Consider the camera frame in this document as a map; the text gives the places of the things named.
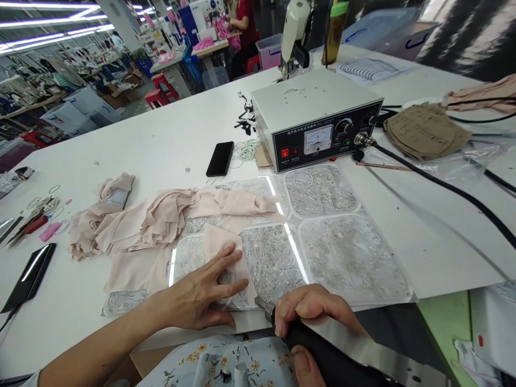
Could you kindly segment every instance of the red shirt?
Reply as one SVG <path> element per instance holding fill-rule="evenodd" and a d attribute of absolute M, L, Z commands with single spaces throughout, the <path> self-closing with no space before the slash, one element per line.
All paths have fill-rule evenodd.
<path fill-rule="evenodd" d="M 249 18 L 249 25 L 245 31 L 240 35 L 240 44 L 242 48 L 253 44 L 258 40 L 258 31 L 256 30 L 256 23 L 254 21 L 254 7 L 253 0 L 238 0 L 236 5 L 236 18 L 242 20 L 244 16 Z"/>

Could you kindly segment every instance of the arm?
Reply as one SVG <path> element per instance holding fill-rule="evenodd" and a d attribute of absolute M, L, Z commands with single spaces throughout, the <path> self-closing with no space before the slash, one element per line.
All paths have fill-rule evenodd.
<path fill-rule="evenodd" d="M 249 27 L 249 18 L 247 16 L 244 16 L 242 20 L 237 19 L 230 19 L 230 25 L 233 27 L 238 28 L 241 31 L 245 31 L 247 27 Z"/>
<path fill-rule="evenodd" d="M 39 387 L 104 385 L 134 347 L 166 327 L 234 326 L 229 312 L 208 309 L 210 303 L 231 297 L 248 284 L 247 279 L 228 285 L 217 284 L 220 273 L 242 257 L 242 252 L 234 250 L 233 243 L 206 265 L 61 354 L 43 368 Z"/>

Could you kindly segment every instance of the fingernail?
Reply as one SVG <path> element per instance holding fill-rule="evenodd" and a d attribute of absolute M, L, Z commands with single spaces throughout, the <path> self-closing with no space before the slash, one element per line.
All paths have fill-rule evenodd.
<path fill-rule="evenodd" d="M 292 348 L 292 354 L 294 355 L 294 369 L 296 370 L 296 375 L 298 377 L 308 375 L 311 372 L 310 362 L 303 349 L 300 346 L 295 346 Z"/>
<path fill-rule="evenodd" d="M 296 306 L 296 312 L 297 314 L 306 314 L 306 301 L 302 300 L 299 304 Z"/>
<path fill-rule="evenodd" d="M 283 335 L 283 321 L 282 320 L 278 320 L 276 322 L 276 327 L 274 329 L 274 333 L 278 337 L 281 337 Z"/>

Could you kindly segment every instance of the plastic bag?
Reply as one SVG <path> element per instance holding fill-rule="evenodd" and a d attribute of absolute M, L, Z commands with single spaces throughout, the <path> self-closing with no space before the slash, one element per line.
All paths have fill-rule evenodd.
<path fill-rule="evenodd" d="M 416 167 L 448 183 L 461 185 L 465 182 L 479 181 L 491 162 L 516 145 L 516 133 L 487 126 L 469 126 L 467 129 L 473 132 L 471 140 L 464 148 L 449 156 L 430 161 L 417 161 L 405 154 L 403 157 Z M 378 140 L 378 145 L 399 152 L 387 134 Z M 391 165 L 401 165 L 376 148 L 369 147 L 365 150 L 365 162 L 378 160 Z"/>

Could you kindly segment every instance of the meter dial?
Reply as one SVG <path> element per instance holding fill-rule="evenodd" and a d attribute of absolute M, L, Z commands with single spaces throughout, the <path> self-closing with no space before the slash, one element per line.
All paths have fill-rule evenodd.
<path fill-rule="evenodd" d="M 305 132 L 305 155 L 330 149 L 332 146 L 333 125 Z"/>

